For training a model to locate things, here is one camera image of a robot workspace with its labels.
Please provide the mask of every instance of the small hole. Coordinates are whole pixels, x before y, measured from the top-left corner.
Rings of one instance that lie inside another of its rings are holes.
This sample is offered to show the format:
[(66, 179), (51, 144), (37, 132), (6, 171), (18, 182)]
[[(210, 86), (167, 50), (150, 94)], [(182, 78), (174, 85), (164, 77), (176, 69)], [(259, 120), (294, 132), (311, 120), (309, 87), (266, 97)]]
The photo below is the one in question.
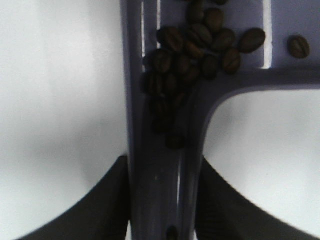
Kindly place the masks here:
[(166, 231), (166, 240), (178, 240), (178, 230), (175, 226), (171, 226)]

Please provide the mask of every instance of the purple plastic frame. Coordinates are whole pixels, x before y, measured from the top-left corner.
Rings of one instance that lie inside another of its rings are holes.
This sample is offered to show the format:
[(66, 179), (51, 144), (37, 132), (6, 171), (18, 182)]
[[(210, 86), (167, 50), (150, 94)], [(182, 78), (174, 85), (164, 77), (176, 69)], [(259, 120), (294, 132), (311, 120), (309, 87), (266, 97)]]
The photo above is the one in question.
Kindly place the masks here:
[[(314, 24), (320, 23), (320, 1), (230, 0), (221, 7), (229, 16), (227, 27), (238, 36), (252, 27), (264, 28), (272, 38), (269, 35), (267, 46), (242, 56), (235, 76), (221, 72), (215, 81), (201, 81), (195, 87), (176, 119), (177, 131), (187, 137), (186, 148), (167, 149), (164, 136), (150, 130), (148, 96), (141, 83), (143, 62), (146, 54), (159, 47), (157, 28), (184, 26), (186, 5), (183, 0), (122, 1), (134, 240), (163, 240), (171, 226), (177, 228), (180, 239), (193, 239), (204, 141), (209, 122), (222, 102), (256, 91), (320, 89), (320, 51), (315, 49), (320, 30)], [(208, 3), (206, 7), (216, 5)], [(286, 42), (294, 34), (309, 40), (311, 55), (305, 60), (287, 53)]]

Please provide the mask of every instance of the pile of coffee beans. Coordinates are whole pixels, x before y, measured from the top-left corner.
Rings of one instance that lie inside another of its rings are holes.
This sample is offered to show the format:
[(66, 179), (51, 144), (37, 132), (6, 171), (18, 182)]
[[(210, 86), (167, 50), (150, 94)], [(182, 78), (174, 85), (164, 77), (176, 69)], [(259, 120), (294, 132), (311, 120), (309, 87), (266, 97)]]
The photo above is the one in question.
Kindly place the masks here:
[[(170, 149), (185, 147), (186, 139), (174, 132), (175, 116), (188, 101), (193, 87), (200, 79), (213, 81), (219, 71), (234, 75), (241, 66), (241, 54), (259, 49), (266, 40), (260, 28), (243, 33), (236, 43), (236, 34), (224, 27), (225, 14), (217, 8), (228, 0), (208, 0), (216, 6), (204, 9), (205, 0), (185, 0), (186, 27), (165, 26), (157, 32), (161, 48), (151, 57), (152, 71), (147, 74), (145, 90), (151, 96), (150, 112), (155, 134), (167, 134), (165, 145)], [(294, 36), (288, 42), (289, 53), (306, 58), (308, 42)]]

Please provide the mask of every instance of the black curved part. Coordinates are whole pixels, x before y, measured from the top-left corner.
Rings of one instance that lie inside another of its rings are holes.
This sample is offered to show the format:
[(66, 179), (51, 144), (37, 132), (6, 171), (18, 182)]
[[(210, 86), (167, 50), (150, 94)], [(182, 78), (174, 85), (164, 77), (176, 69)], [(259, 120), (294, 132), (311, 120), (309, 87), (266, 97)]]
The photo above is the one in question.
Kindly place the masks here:
[(196, 211), (195, 230), (199, 240), (319, 240), (246, 200), (205, 159)]
[(20, 240), (124, 240), (129, 219), (128, 158), (121, 156), (74, 207)]

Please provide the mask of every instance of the white surface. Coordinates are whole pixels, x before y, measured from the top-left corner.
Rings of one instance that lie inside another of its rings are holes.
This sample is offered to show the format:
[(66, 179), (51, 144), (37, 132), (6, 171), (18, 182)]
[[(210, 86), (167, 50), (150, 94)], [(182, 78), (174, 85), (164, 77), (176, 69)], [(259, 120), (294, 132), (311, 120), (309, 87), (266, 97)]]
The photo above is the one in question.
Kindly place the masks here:
[(0, 239), (41, 227), (127, 152), (120, 1), (0, 0)]
[(320, 91), (255, 92), (224, 102), (204, 147), (248, 200), (320, 237)]

